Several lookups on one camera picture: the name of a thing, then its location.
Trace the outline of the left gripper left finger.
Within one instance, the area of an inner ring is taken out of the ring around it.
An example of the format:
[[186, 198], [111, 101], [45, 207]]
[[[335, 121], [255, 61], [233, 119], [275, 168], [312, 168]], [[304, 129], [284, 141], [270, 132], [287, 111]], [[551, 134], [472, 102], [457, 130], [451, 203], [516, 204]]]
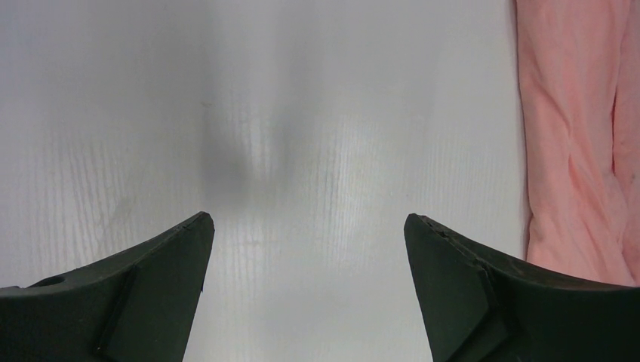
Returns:
[[213, 240], [200, 212], [84, 267], [2, 288], [1, 359], [181, 361]]

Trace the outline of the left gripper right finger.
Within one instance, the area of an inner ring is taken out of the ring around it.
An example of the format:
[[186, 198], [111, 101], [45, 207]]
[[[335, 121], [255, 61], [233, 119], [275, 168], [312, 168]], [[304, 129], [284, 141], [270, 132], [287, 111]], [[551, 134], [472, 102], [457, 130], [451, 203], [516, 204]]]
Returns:
[[427, 216], [404, 226], [435, 361], [637, 361], [639, 290], [572, 277]]

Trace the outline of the salmon pink t-shirt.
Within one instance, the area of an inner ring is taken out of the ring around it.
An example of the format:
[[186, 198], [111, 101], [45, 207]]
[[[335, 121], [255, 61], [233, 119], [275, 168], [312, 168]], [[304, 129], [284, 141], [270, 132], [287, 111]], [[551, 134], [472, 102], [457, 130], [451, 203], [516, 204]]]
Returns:
[[518, 1], [527, 259], [639, 284], [639, 3]]

